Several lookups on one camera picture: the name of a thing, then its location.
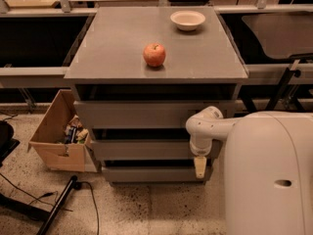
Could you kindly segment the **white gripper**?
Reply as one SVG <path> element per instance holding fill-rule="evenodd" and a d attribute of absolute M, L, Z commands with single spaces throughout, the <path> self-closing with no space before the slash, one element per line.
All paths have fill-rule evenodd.
<path fill-rule="evenodd" d="M 196 178 L 201 179 L 205 176 L 206 170 L 206 157 L 212 148 L 211 139 L 202 139 L 192 137 L 190 139 L 190 149 L 195 155 L 194 157 L 194 166 L 196 172 Z"/>

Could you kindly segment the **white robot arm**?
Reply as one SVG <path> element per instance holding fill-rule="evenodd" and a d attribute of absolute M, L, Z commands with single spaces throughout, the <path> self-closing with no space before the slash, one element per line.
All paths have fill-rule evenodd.
<path fill-rule="evenodd" d="M 208 107 L 186 129 L 198 177 L 212 142 L 225 143 L 227 235 L 313 235 L 312 113 L 224 118 Z"/>

